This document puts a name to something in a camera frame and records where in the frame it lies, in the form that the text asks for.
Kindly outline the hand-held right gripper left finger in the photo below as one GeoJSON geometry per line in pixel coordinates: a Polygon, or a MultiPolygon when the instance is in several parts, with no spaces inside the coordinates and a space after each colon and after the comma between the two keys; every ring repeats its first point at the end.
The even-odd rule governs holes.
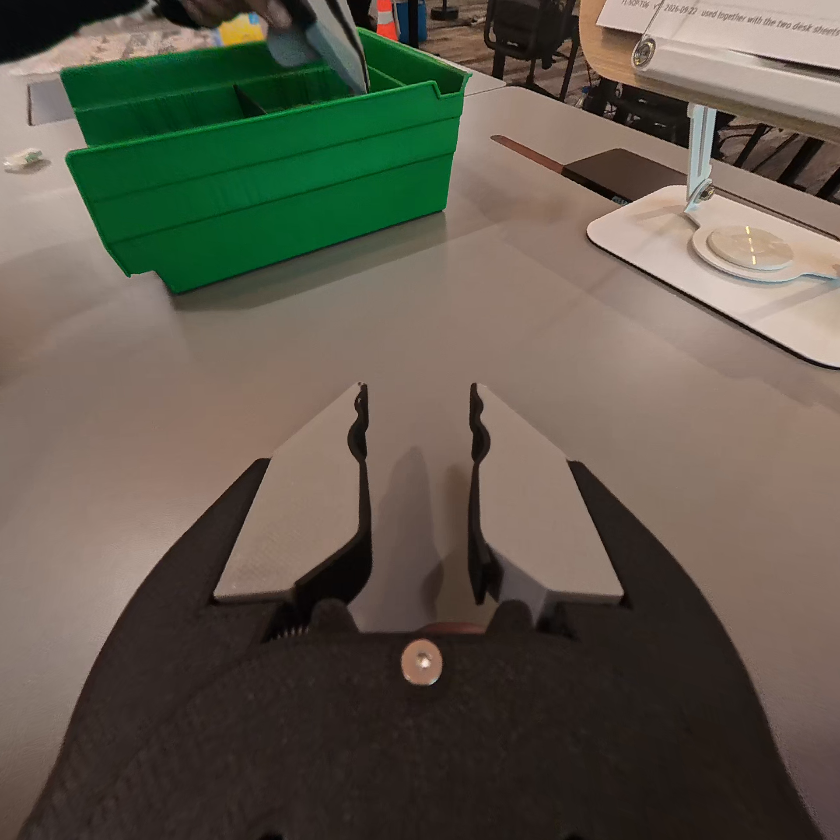
{"type": "Polygon", "coordinates": [[[219,602],[349,604],[373,565],[368,388],[352,384],[268,460],[214,591],[219,602]]]}

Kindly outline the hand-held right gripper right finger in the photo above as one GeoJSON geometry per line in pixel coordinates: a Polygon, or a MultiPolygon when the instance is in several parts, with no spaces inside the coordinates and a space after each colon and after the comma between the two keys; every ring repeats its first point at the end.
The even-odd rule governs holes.
{"type": "Polygon", "coordinates": [[[488,386],[469,389],[468,575],[474,601],[521,602],[535,623],[559,604],[624,597],[572,464],[488,386]]]}

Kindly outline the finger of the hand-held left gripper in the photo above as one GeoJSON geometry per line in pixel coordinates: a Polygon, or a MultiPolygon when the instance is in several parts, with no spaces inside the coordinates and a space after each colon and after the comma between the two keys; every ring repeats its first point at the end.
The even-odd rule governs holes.
{"type": "Polygon", "coordinates": [[[318,55],[333,69],[354,95],[366,95],[371,82],[364,49],[346,1],[309,1],[313,23],[307,38],[318,55]]]}

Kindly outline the green plastic object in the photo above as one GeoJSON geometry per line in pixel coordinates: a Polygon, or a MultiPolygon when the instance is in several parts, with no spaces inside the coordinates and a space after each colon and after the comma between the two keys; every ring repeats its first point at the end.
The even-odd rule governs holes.
{"type": "Polygon", "coordinates": [[[183,293],[443,211],[470,72],[360,38],[366,95],[263,41],[63,69],[67,168],[123,273],[183,293]]]}

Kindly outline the person's left hand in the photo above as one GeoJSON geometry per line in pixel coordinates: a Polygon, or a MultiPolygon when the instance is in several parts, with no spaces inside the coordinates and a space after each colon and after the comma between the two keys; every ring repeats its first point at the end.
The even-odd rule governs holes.
{"type": "Polygon", "coordinates": [[[157,1],[154,9],[170,22],[187,28],[217,28],[241,14],[257,14],[269,28],[289,30],[293,20],[278,1],[157,1]]]}

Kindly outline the printed paper sheet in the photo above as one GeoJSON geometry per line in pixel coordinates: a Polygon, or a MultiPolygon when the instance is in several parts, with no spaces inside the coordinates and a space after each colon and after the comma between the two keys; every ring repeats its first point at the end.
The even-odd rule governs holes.
{"type": "Polygon", "coordinates": [[[77,35],[35,56],[3,65],[15,77],[47,76],[71,67],[100,65],[116,60],[165,56],[216,47],[215,35],[206,30],[173,24],[77,35]]]}

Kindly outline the white metal stand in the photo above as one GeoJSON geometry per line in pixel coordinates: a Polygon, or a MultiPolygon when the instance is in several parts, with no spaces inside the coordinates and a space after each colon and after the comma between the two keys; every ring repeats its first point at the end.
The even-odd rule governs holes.
{"type": "Polygon", "coordinates": [[[838,239],[716,191],[713,102],[838,129],[838,69],[644,34],[645,79],[687,89],[686,187],[663,187],[591,222],[598,248],[805,361],[839,366],[838,239]]]}

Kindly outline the black flat device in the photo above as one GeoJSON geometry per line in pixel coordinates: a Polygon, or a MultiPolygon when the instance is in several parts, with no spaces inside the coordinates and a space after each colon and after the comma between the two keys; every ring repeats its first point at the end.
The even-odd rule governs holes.
{"type": "Polygon", "coordinates": [[[607,150],[563,165],[566,179],[618,205],[632,203],[666,186],[685,193],[686,176],[624,149],[607,150]]]}

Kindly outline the printed instruction sheet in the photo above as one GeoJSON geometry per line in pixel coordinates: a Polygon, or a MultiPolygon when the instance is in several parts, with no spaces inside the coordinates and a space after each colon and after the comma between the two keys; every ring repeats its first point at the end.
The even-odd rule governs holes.
{"type": "Polygon", "coordinates": [[[607,1],[604,28],[839,69],[838,1],[607,1]]]}

